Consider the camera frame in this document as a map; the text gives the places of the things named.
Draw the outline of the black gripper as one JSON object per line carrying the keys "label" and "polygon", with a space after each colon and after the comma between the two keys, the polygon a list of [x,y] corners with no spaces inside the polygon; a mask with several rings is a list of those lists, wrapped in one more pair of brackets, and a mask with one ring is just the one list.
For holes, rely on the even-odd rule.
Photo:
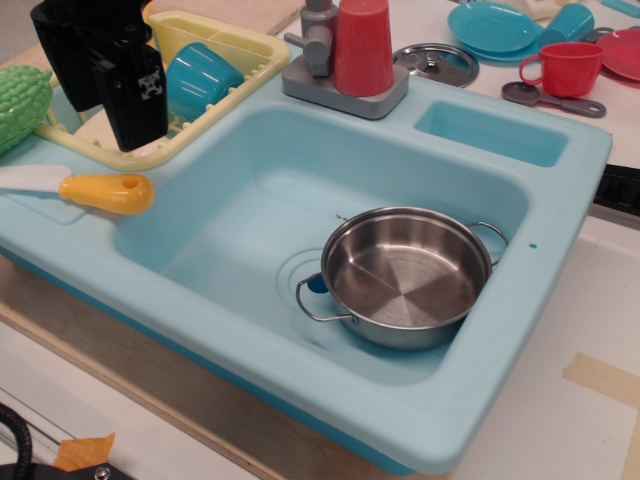
{"label": "black gripper", "polygon": [[30,13],[40,44],[78,112],[102,104],[118,148],[168,132],[166,76],[148,42],[146,1],[42,1]]}

